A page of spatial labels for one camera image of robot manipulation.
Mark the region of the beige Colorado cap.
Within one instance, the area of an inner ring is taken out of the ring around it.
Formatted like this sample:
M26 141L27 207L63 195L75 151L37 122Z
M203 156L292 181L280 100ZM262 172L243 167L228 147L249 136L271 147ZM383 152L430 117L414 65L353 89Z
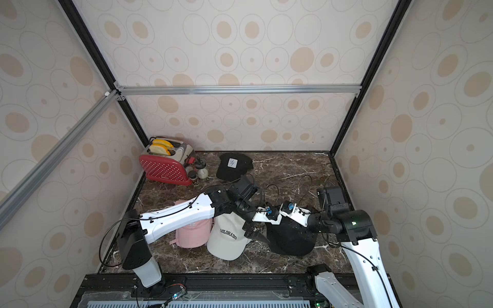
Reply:
M235 213L222 214L214 218L214 225L207 242L207 249L215 257L233 261L240 257L251 242L245 236L245 220Z

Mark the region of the black cap white patch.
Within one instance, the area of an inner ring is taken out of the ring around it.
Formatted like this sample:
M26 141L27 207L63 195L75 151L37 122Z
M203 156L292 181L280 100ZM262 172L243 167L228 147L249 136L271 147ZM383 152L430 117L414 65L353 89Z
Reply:
M220 165L216 177L220 180L233 182L253 169L253 160L242 153L224 153L219 156Z

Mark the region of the pink cap with logo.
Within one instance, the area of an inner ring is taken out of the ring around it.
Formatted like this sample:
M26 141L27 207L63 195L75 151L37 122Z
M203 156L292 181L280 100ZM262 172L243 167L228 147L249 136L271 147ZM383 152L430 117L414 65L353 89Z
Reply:
M191 223L177 229L175 231L175 239L170 241L169 244L187 249L198 248L208 242L212 227L213 219L203 219Z

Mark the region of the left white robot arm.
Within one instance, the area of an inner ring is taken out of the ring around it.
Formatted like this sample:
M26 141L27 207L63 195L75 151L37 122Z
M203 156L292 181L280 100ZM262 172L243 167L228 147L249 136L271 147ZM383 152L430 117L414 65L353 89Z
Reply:
M163 271L149 245L192 223L234 213L246 223L260 223L269 212L263 191L248 176L242 175L228 186L206 187L198 196L154 212L126 213L113 223L107 234L117 228L116 239L121 263L133 271L145 289L164 285Z

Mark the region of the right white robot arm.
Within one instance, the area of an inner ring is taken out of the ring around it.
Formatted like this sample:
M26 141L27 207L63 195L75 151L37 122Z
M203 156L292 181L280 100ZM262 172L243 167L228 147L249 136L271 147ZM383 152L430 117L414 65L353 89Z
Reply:
M315 287L331 307L399 307L383 265L377 232L364 210L352 210L340 187L317 189L321 213L311 214L308 228L320 234L333 234L347 255L362 297L350 293L330 270L314 274Z

